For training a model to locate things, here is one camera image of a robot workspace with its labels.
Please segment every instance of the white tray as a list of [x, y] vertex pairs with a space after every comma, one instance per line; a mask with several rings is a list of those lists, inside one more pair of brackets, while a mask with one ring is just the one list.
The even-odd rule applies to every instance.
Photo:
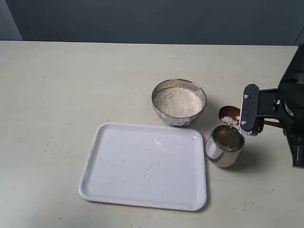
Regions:
[[203, 139], [192, 129], [104, 123], [79, 183], [86, 200], [198, 210], [206, 203]]

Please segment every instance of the white table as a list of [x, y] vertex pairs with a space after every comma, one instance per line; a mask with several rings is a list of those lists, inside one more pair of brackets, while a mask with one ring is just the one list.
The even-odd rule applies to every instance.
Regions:
[[282, 130], [247, 136], [234, 169], [207, 162], [209, 201], [198, 212], [92, 203], [78, 183], [103, 122], [165, 125], [151, 92], [184, 78], [207, 94], [191, 127], [207, 138], [247, 84], [274, 88], [296, 47], [0, 42], [0, 227], [303, 227], [304, 170]]

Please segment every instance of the table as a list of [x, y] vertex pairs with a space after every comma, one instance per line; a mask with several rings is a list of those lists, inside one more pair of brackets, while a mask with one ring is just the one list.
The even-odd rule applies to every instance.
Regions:
[[190, 127], [206, 139], [244, 87], [274, 88], [296, 47], [0, 42], [0, 226], [10, 228], [303, 227], [304, 171], [282, 130], [246, 136], [228, 170], [206, 164], [208, 203], [179, 212], [92, 203], [78, 193], [96, 128], [106, 121], [165, 125], [151, 92], [184, 78], [205, 90]]

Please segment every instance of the bowl rim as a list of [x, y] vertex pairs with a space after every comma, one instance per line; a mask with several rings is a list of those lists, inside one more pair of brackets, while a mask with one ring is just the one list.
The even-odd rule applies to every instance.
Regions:
[[[176, 81], [176, 80], [192, 83], [192, 84], [194, 84], [196, 87], [198, 87], [198, 88], [203, 92], [203, 94], [204, 94], [204, 96], [205, 96], [205, 103], [203, 104], [202, 109], [201, 109], [198, 113], [196, 113], [196, 114], [194, 114], [194, 115], [191, 115], [191, 116], [186, 116], [186, 117], [174, 117], [174, 116], [167, 115], [166, 113], [163, 113], [161, 110], [159, 110], [159, 109], [156, 107], [156, 105], [154, 104], [154, 100], [153, 100], [153, 93], [154, 93], [154, 90], [155, 90], [158, 86], [160, 86], [161, 84], [163, 84], [163, 83], [165, 83], [165, 82], [168, 82], [168, 81]], [[205, 91], [204, 91], [198, 84], [196, 84], [196, 83], [194, 83], [194, 82], [192, 82], [192, 81], [189, 81], [189, 80], [187, 80], [187, 79], [181, 79], [181, 78], [167, 79], [167, 80], [165, 80], [165, 81], [160, 82], [160, 83], [159, 83], [156, 87], [154, 87], [154, 89], [152, 90], [151, 100], [152, 100], [153, 106], [154, 106], [160, 113], [162, 113], [162, 114], [164, 114], [164, 115], [166, 115], [166, 116], [168, 116], [168, 117], [175, 118], [175, 119], [185, 119], [185, 118], [192, 118], [192, 117], [195, 117], [196, 115], [199, 115], [202, 111], [204, 111], [204, 109], [205, 109], [205, 107], [206, 107], [206, 104], [207, 104], [207, 96], [206, 96]]]

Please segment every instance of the metal bowl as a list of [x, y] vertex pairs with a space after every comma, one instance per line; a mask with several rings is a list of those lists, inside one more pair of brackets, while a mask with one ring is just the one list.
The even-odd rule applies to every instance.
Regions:
[[[190, 89], [190, 90], [196, 92], [203, 102], [203, 108], [197, 114], [195, 114], [193, 116], [181, 117], [181, 118], [169, 116], [169, 115], [166, 115], [165, 113], [162, 113], [155, 106], [154, 99], [159, 91], [161, 91], [163, 89], [167, 89], [167, 88], [172, 88], [172, 87], [187, 88], [187, 89]], [[170, 125], [173, 125], [173, 126], [183, 126], [183, 125], [190, 124], [193, 120], [198, 118], [200, 116], [200, 114], [204, 111], [206, 102], [207, 102], [207, 98], [206, 98], [206, 94], [205, 94], [204, 90], [201, 87], [199, 87], [197, 84], [195, 84], [191, 81], [188, 81], [188, 80], [184, 80], [184, 79], [170, 79], [170, 80], [163, 81], [163, 82], [159, 83], [153, 89], [153, 92], [152, 92], [152, 104], [153, 104], [153, 108], [154, 108], [156, 114], [164, 122], [166, 122]]]

